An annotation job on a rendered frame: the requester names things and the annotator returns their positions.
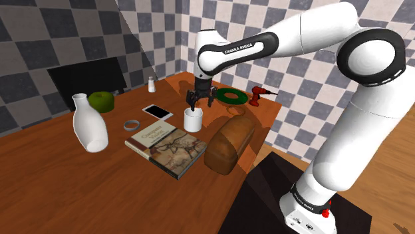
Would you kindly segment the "black robot stand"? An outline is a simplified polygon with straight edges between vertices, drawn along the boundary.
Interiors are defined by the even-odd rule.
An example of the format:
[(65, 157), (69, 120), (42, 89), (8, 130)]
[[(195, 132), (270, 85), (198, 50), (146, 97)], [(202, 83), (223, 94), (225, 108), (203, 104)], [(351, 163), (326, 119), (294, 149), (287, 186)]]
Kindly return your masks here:
[[(298, 234), (286, 226), (279, 200), (302, 173), (271, 152), (247, 175), (218, 234)], [(339, 194), (331, 211), (337, 234), (370, 234), (372, 216)]]

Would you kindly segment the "brown bread loaf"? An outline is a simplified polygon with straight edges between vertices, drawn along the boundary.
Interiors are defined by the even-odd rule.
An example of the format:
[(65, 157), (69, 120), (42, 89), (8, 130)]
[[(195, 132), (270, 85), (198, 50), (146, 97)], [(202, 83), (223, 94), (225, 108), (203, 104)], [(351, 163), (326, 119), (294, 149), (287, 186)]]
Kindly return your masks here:
[(228, 175), (250, 143), (254, 131), (255, 125), (249, 118), (230, 118), (209, 141), (204, 164), (218, 174)]

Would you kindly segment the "white ceramic vase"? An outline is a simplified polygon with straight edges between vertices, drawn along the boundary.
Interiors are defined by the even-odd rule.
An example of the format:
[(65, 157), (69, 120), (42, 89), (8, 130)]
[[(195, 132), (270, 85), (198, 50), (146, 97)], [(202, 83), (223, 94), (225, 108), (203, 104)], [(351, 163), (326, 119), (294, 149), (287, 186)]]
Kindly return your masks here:
[(83, 148), (90, 153), (100, 152), (108, 145), (108, 133), (102, 116), (90, 106), (85, 93), (72, 96), (76, 110), (73, 129)]

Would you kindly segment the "beige and brown book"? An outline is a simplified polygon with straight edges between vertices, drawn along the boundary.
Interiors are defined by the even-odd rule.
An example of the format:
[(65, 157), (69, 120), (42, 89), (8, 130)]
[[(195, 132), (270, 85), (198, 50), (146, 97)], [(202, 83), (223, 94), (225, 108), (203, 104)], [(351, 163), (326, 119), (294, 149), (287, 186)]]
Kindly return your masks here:
[(204, 141), (163, 120), (151, 124), (124, 143), (175, 179), (180, 179), (207, 147)]

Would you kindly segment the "green apple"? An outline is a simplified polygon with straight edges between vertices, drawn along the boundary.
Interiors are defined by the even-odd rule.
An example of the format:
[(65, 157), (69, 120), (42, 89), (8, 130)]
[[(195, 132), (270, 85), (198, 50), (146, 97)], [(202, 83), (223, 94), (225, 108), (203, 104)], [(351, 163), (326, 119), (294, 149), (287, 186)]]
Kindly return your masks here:
[(107, 113), (114, 109), (114, 95), (107, 91), (93, 92), (88, 102), (99, 113)]

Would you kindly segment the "brown wooden table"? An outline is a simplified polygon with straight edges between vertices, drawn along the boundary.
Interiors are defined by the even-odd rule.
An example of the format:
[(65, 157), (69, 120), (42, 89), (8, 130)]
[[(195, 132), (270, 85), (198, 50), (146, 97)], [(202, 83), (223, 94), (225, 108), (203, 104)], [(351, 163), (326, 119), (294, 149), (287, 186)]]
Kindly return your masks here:
[(142, 128), (155, 104), (172, 113), (181, 128), (188, 72), (136, 88), (115, 98), (104, 115), (108, 146), (90, 154), (72, 127), (72, 114), (0, 138), (0, 234), (217, 234), (280, 109), (262, 98), (244, 104), (255, 123), (253, 138), (233, 171), (219, 175), (196, 163), (180, 178), (125, 145), (127, 120)]

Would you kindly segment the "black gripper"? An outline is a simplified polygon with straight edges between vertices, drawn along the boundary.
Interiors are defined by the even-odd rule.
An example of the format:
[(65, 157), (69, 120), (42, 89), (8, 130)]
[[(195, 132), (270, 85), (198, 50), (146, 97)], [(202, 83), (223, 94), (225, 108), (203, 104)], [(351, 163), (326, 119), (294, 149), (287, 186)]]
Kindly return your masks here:
[(190, 105), (193, 112), (198, 98), (208, 98), (208, 107), (212, 106), (214, 98), (216, 97), (217, 87), (212, 86), (212, 79), (201, 79), (195, 77), (195, 90), (188, 90), (186, 94), (186, 102)]

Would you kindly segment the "red power drill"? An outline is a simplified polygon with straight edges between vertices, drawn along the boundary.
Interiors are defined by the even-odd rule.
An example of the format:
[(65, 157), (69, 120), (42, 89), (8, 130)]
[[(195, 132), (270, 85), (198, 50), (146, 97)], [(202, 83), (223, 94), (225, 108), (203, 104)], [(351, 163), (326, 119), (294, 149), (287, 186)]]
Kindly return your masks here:
[(258, 100), (261, 98), (260, 97), (261, 94), (275, 94), (275, 95), (277, 95), (277, 93), (271, 92), (271, 91), (266, 90), (265, 88), (261, 88), (259, 86), (254, 86), (251, 91), (253, 93), (253, 96), (252, 96), (251, 100), (249, 101), (249, 104), (252, 105), (252, 106), (259, 106)]

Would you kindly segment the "white cup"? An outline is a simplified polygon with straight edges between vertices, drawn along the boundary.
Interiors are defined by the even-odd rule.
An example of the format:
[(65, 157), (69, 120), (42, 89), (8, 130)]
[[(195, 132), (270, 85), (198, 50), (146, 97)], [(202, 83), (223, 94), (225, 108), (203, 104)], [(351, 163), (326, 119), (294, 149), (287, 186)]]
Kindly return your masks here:
[(184, 129), (187, 132), (198, 132), (202, 128), (203, 110), (186, 108), (184, 110)]

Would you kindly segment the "white phone with black screen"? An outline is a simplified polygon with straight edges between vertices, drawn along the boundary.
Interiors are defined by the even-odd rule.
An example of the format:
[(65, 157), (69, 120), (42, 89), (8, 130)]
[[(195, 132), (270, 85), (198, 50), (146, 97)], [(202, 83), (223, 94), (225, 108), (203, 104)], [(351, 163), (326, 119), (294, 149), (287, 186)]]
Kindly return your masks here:
[(167, 120), (168, 118), (172, 117), (173, 114), (171, 112), (168, 112), (167, 110), (164, 110), (163, 108), (160, 108), (159, 106), (155, 104), (151, 104), (145, 108), (142, 109), (145, 113), (152, 115), (153, 117), (156, 117), (159, 120)]

